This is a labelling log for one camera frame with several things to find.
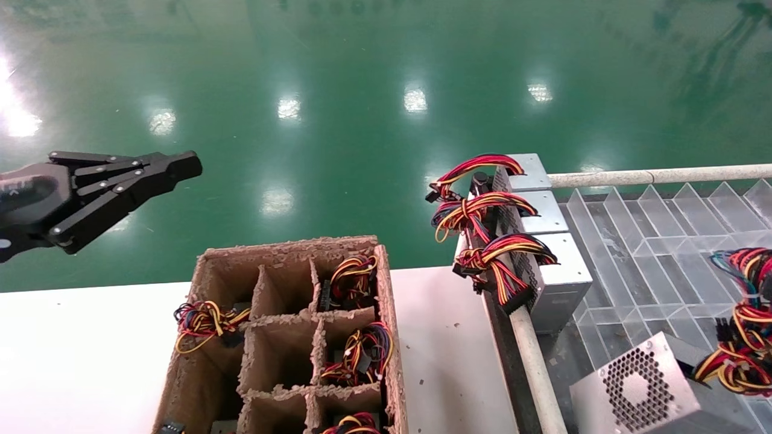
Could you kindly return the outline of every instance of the wire harness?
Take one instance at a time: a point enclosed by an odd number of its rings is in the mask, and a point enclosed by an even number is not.
[[[484,242],[490,242],[483,220],[492,206],[514,206],[520,216],[539,215],[527,200],[509,192],[487,192],[472,199],[443,202],[432,216],[435,240],[444,242],[450,233],[473,232]]]
[[[330,279],[329,307],[352,310],[372,306],[371,288],[377,271],[375,256],[356,255],[345,259]],[[325,311],[329,307],[321,306],[321,309]]]
[[[190,354],[203,347],[213,337],[219,336],[226,347],[235,347],[243,341],[243,334],[238,330],[239,324],[249,319],[249,304],[240,303],[231,310],[223,312],[214,301],[197,301],[183,303],[174,311],[177,320],[179,337],[174,348],[180,354]],[[186,338],[200,341],[189,349],[182,349]]]
[[[530,253],[539,265],[557,264],[557,257],[539,239],[524,233],[500,236],[482,249],[464,249],[455,258],[454,271],[470,276],[476,283],[485,283],[483,272],[492,270],[496,278],[496,294],[501,306],[527,290],[528,285],[506,267],[499,256],[505,253]]]
[[[503,166],[506,169],[508,175],[525,175],[523,167],[520,163],[513,158],[503,154],[482,154],[478,155],[468,161],[455,166],[451,171],[439,177],[437,181],[430,182],[429,188],[432,189],[426,195],[426,201],[429,203],[436,202],[437,200],[442,202],[447,201],[460,201],[463,199],[461,195],[450,189],[451,185],[463,178],[464,175],[471,171],[483,168],[485,166]]]
[[[336,426],[325,429],[321,434],[354,434],[356,432],[381,433],[375,426],[373,416],[370,413],[360,412],[342,418]]]
[[[738,395],[772,396],[772,250],[721,250],[710,261],[737,281],[743,300],[731,319],[716,319],[718,348],[695,366],[696,381],[718,379]]]
[[[328,363],[321,376],[333,384],[344,386],[380,381],[391,360],[393,343],[386,324],[380,321],[370,323],[348,337],[343,360]]]

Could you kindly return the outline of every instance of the black connector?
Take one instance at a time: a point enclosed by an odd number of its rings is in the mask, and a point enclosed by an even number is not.
[[[505,314],[510,315],[512,312],[528,303],[528,300],[530,300],[531,297],[533,297],[533,288],[526,287],[513,295],[506,304],[501,306],[501,308],[504,310]]]
[[[461,277],[478,276],[483,271],[477,268],[466,268],[459,263],[453,263],[453,273],[458,274]]]
[[[772,276],[767,274],[759,285],[761,296],[767,301],[772,301]]]
[[[325,280],[322,283],[322,292],[319,294],[319,312],[330,310],[330,293],[332,292],[332,282]]]
[[[424,198],[429,203],[437,202],[437,199],[439,199],[439,193],[438,192],[429,192],[429,194],[426,195]]]
[[[356,369],[362,374],[367,374],[367,370],[370,368],[370,365],[372,363],[373,363],[373,358],[367,355],[366,352],[362,351],[359,354],[359,362],[357,362]]]
[[[158,434],[182,434],[185,432],[185,425],[176,422],[166,421],[158,430]]]
[[[236,348],[244,342],[244,333],[241,331],[226,331],[220,337],[222,346],[225,348]]]

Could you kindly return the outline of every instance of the cardboard box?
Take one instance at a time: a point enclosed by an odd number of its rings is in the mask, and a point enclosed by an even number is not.
[[[358,253],[378,258],[376,306],[319,312],[322,279]],[[388,256],[376,237],[209,249],[198,258],[188,300],[223,307],[251,301],[245,342],[225,348],[215,337],[193,353],[173,353],[154,433],[164,421],[185,424],[186,434],[209,434],[214,421],[238,419],[238,434],[310,434],[342,412],[385,410],[383,431],[408,434]],[[384,381],[327,385],[320,375],[328,344],[377,312],[394,337]]]

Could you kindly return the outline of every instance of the green epoxy floor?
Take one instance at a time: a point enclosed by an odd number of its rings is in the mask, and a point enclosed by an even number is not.
[[[551,173],[772,161],[761,5],[634,0],[8,0],[0,171],[52,150],[205,173],[0,290],[190,279],[207,247],[378,235],[449,262],[426,183],[482,152]]]

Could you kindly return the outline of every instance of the cardboard compartment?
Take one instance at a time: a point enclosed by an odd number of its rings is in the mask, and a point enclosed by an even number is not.
[[[184,424],[187,434],[209,434],[215,420],[237,419],[243,407],[243,400],[236,393],[237,384],[237,375],[223,371],[204,348],[186,355],[176,354],[167,376],[156,429],[163,421],[174,421]]]
[[[347,415],[367,412],[373,415],[378,427],[387,425],[381,388],[377,384],[353,388],[318,388],[314,397],[316,414],[309,417],[311,429],[327,429]]]
[[[319,312],[322,311],[322,307],[320,306],[318,297],[323,288],[323,284],[325,280],[330,280],[335,273],[335,269],[342,263],[345,259],[356,256],[356,255],[364,255],[364,256],[372,256],[374,253],[374,247],[368,247],[366,249],[357,249],[357,250],[331,250],[328,252],[325,252],[323,255],[315,255],[313,258],[313,271],[315,271],[315,276],[313,277],[313,285],[314,290],[317,294],[317,297],[314,297],[314,307],[317,308]],[[378,284],[377,281],[373,282],[370,286],[370,291],[373,297],[376,297],[378,295]],[[328,311],[333,310],[356,310],[358,307],[330,307]]]
[[[239,434],[303,434],[305,394],[302,389],[276,396],[250,392],[239,418]]]
[[[239,393],[271,392],[309,385],[313,376],[313,336],[318,322],[282,317],[267,324],[251,324],[245,331],[245,355]]]
[[[321,330],[315,338],[314,366],[319,369],[314,374],[318,378],[319,385],[331,385],[332,383],[321,377],[322,371],[328,362],[339,361],[343,357],[346,340],[356,329],[367,326],[375,321],[375,309],[330,312],[330,316],[322,319]]]
[[[311,261],[307,254],[289,256],[287,262],[259,266],[250,318],[299,314],[313,299]]]

